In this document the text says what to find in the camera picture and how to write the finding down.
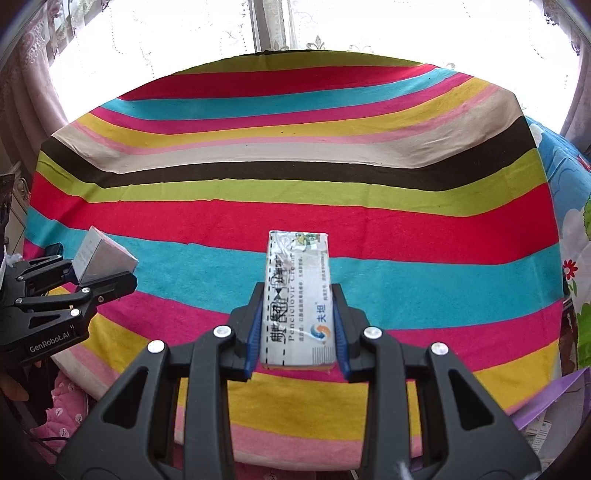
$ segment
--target red flower print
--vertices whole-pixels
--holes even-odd
[[[571,278],[574,278],[574,273],[579,268],[577,267],[577,262],[573,262],[572,260],[564,260],[562,269],[564,270],[564,275],[566,275],[566,279],[570,280]]]

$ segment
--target blue gripper pad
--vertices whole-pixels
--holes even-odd
[[[339,363],[341,373],[344,378],[348,380],[351,373],[351,368],[349,366],[349,347],[345,337],[345,330],[343,329],[343,319],[340,316],[339,309],[334,300],[333,320],[335,323],[336,360]]]
[[[255,318],[252,322],[251,331],[248,334],[246,347],[246,362],[244,372],[247,378],[252,377],[258,363],[259,351],[261,348],[261,325],[262,325],[262,298],[256,308]]]

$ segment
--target white cardboard box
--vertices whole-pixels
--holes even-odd
[[[117,273],[133,273],[137,265],[137,258],[93,226],[72,261],[76,278],[82,284]]]
[[[336,360],[328,235],[269,233],[261,364],[326,369]]]

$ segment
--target hand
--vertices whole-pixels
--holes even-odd
[[[39,368],[41,362],[36,362],[35,366]],[[21,384],[17,383],[3,368],[0,368],[0,391],[12,401],[27,401],[29,394]]]

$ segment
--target purple paper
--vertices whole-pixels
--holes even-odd
[[[545,389],[511,415],[511,420],[513,420],[515,426],[520,430],[527,426],[534,418],[552,405],[552,403],[566,392],[582,375],[584,375],[586,385],[591,382],[590,367],[577,370],[565,377],[557,378],[552,381],[545,387]],[[589,409],[591,408],[590,403],[591,389],[585,386],[582,420],[584,420],[589,413]]]

